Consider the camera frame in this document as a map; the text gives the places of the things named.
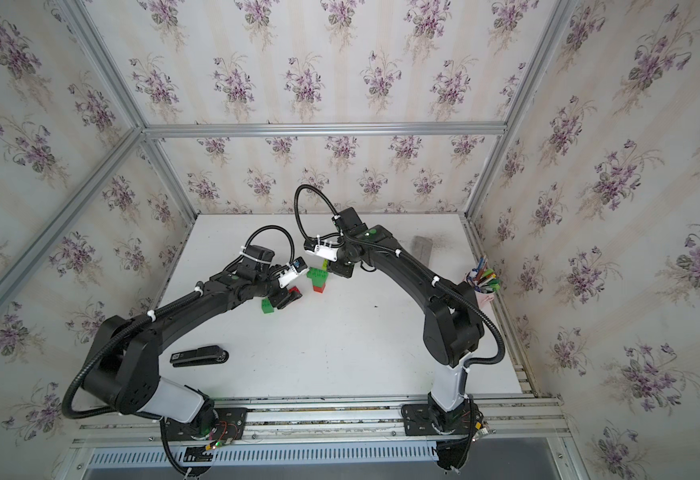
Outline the green long lego brick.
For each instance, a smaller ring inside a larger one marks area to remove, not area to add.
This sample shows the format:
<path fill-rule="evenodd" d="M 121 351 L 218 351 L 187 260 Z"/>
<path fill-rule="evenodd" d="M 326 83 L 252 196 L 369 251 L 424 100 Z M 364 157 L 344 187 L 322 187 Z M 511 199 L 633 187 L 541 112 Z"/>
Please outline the green long lego brick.
<path fill-rule="evenodd" d="M 313 282 L 314 285 L 322 287 L 327 281 L 329 272 L 320 268 L 311 267 L 307 273 L 307 277 Z"/>

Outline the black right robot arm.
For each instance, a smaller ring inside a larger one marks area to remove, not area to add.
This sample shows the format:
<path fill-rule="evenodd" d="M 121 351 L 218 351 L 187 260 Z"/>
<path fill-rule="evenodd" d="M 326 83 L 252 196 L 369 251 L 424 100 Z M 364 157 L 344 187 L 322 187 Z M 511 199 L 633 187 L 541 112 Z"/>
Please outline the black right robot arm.
<path fill-rule="evenodd" d="M 469 369 L 500 363 L 506 345 L 496 324 L 479 308 L 474 288 L 436 274 L 385 227 L 367 226 L 353 208 L 334 213 L 332 222 L 340 242 L 330 272 L 348 278 L 357 264 L 366 264 L 387 275 L 423 312 L 423 343 L 439 364 L 428 394 L 432 427 L 451 434 L 465 417 L 476 423 L 477 411 L 466 392 Z"/>

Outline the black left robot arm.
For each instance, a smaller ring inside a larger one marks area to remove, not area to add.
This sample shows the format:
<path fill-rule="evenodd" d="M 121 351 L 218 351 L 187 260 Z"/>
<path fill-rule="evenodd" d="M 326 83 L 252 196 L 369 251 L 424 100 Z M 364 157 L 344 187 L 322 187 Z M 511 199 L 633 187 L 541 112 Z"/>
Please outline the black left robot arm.
<path fill-rule="evenodd" d="M 209 424 L 210 398 L 163 378 L 160 356 L 206 321 L 250 300 L 266 298 L 282 309 L 297 299 L 289 285 L 306 272 L 304 259 L 294 257 L 286 265 L 275 265 L 273 258 L 270 249 L 247 246 L 233 266 L 197 283 L 183 297 L 131 318 L 106 319 L 63 396 L 63 416 L 85 419 L 118 413 L 172 419 L 198 428 Z"/>

